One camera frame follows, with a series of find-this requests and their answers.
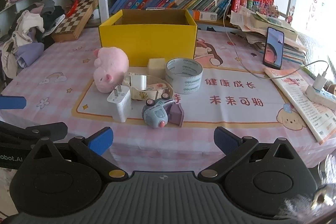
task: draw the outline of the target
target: roll of tape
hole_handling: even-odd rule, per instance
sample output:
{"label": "roll of tape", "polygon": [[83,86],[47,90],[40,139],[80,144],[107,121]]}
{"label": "roll of tape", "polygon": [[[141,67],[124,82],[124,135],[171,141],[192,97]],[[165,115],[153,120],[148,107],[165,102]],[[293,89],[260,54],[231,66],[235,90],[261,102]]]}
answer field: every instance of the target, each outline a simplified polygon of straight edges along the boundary
{"label": "roll of tape", "polygon": [[198,90],[202,73],[202,65],[188,58],[172,59],[166,65],[166,81],[179,94],[190,94]]}

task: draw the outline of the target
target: beige cube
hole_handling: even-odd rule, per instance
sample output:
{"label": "beige cube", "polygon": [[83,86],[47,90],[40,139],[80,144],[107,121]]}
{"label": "beige cube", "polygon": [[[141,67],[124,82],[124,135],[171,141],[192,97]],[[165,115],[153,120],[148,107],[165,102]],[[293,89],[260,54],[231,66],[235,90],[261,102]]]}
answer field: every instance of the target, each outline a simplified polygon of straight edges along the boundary
{"label": "beige cube", "polygon": [[151,58],[148,61],[148,75],[155,76],[161,79],[166,77],[166,60],[164,58]]}

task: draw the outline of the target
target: checkered tablecloth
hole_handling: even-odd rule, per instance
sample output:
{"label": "checkered tablecloth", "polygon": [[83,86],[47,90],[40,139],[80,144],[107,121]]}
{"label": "checkered tablecloth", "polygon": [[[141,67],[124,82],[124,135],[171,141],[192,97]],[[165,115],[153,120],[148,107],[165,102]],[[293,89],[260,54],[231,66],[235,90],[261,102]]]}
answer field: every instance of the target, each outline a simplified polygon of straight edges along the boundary
{"label": "checkered tablecloth", "polygon": [[[226,67],[242,69],[225,33],[199,31],[198,38],[211,43],[220,52]],[[250,70],[263,71],[262,54],[242,38],[231,35],[231,39],[244,65]],[[197,174],[223,157],[213,142],[216,125],[213,128],[152,129],[145,125],[101,122],[72,116],[71,110],[76,100],[92,78],[95,69],[93,50],[98,47],[100,39],[96,28],[85,29],[77,41],[53,44],[3,91],[3,95],[24,96],[27,106],[23,110],[1,110],[2,119],[22,128],[65,122],[68,126],[65,141],[75,135],[87,137],[109,126],[114,132],[114,142],[104,157],[128,173],[133,170],[194,170]],[[297,65],[284,61],[283,69],[290,67]],[[300,73],[312,83],[304,72]],[[329,139],[320,146],[307,128],[293,131],[284,126],[249,129],[237,126],[230,131],[240,137],[249,135],[268,143],[273,143],[278,137],[286,137],[308,167],[324,159],[336,144],[335,139]]]}

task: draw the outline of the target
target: stuffed toy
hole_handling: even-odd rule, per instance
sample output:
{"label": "stuffed toy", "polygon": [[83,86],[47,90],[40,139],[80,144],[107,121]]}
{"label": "stuffed toy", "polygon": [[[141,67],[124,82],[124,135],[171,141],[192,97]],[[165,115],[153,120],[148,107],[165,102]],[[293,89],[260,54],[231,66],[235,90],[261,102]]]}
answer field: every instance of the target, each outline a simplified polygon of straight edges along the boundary
{"label": "stuffed toy", "polygon": [[98,48],[93,54],[97,57],[94,61],[94,83],[100,92],[112,92],[117,84],[121,84],[124,74],[128,71],[127,55],[116,47]]}

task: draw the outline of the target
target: phone screen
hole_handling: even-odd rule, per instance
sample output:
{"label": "phone screen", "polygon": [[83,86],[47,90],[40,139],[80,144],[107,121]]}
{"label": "phone screen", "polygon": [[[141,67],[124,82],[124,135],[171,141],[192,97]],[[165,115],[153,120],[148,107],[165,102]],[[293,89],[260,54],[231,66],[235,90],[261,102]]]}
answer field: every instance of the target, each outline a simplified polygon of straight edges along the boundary
{"label": "phone screen", "polygon": [[283,32],[273,28],[267,29],[267,38],[263,63],[269,67],[280,69],[282,63],[282,53],[284,51],[285,35]]}

